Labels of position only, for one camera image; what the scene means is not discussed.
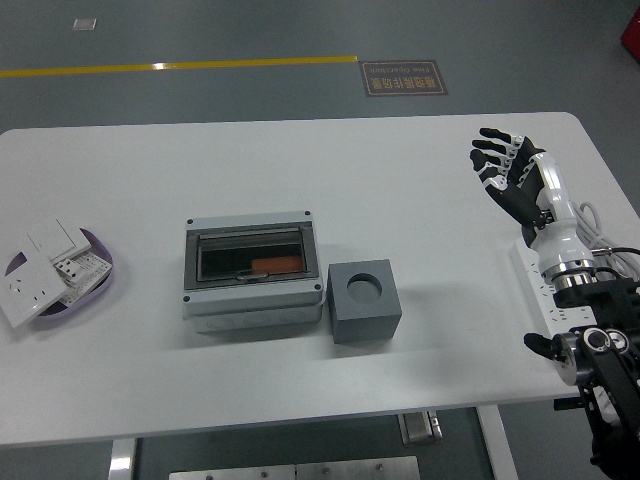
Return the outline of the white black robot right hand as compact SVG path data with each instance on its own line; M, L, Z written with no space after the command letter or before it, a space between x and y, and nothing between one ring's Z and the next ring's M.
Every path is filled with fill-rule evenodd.
M472 142L473 170L489 197L521 226L547 282L595 274L578 236L577 213L555 158L525 135L482 128Z

